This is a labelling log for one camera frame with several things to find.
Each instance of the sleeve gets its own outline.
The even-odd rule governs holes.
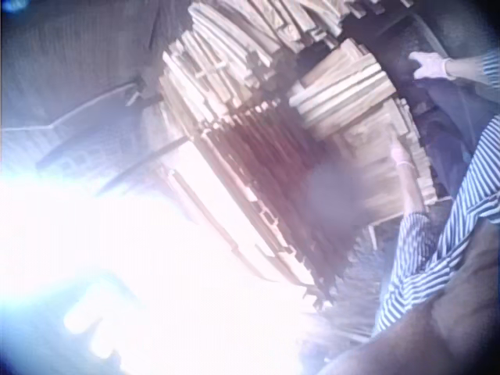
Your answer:
[[[500,88],[500,49],[492,49],[481,56],[483,73],[489,79],[490,85],[494,88]]]
[[[391,284],[420,272],[435,251],[437,236],[424,213],[411,213],[399,227]]]

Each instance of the shirt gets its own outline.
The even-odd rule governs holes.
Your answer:
[[[482,57],[484,74],[499,87],[499,51]],[[450,281],[462,265],[464,249],[480,218],[500,224],[500,116],[484,129],[469,169],[439,237],[424,213],[405,217],[400,226],[391,280],[382,300],[376,332],[400,320]]]

